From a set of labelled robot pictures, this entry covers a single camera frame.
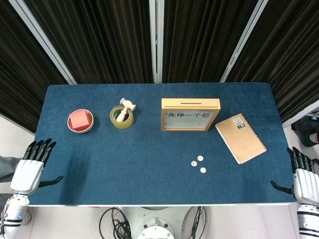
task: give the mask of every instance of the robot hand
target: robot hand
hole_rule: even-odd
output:
[[[297,210],[300,238],[319,238],[319,176],[314,169],[314,163],[319,165],[319,160],[311,160],[295,147],[293,150],[287,148],[287,151],[293,169],[293,187],[281,187],[274,181],[271,184],[275,189],[293,195],[301,205]]]
[[[52,181],[40,182],[43,168],[49,159],[50,153],[56,142],[50,144],[51,139],[34,141],[27,148],[24,157],[16,167],[11,189],[14,195],[8,199],[0,222],[0,239],[14,239],[19,226],[21,225],[26,209],[29,205],[28,196],[38,188],[54,185],[63,179],[59,176]]]

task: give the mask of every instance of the notebook binding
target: notebook binding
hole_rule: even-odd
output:
[[[258,137],[258,135],[255,133],[255,131],[253,130],[253,128],[251,128],[250,124],[248,123],[248,121],[246,120],[246,118],[244,117],[243,114],[241,114],[241,116],[243,117],[246,126],[248,126],[248,128],[250,128],[250,130],[252,131],[252,133],[256,136],[256,138],[258,139],[258,141],[260,142],[260,144],[262,145],[262,147],[264,148],[264,150],[267,150],[266,147],[264,146],[264,144],[262,143],[262,141],[260,140],[260,138]]]

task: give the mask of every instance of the black curtain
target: black curtain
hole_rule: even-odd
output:
[[[164,83],[219,82],[256,0],[166,0]]]
[[[8,0],[0,13],[0,113],[35,132],[47,87],[66,82]]]
[[[148,0],[26,0],[77,83],[152,83]]]
[[[283,122],[319,100],[319,1],[270,1],[227,81],[269,82]]]

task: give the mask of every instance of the spiral notebook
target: spiral notebook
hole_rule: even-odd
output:
[[[235,115],[215,126],[239,164],[267,151],[243,114]]]

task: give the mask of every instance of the wooden frame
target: wooden frame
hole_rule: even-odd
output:
[[[165,127],[167,124],[166,114],[167,112],[212,112],[210,119],[205,127]],[[188,98],[162,98],[161,100],[161,130],[162,131],[208,131],[214,119],[220,111],[219,99],[188,99]]]

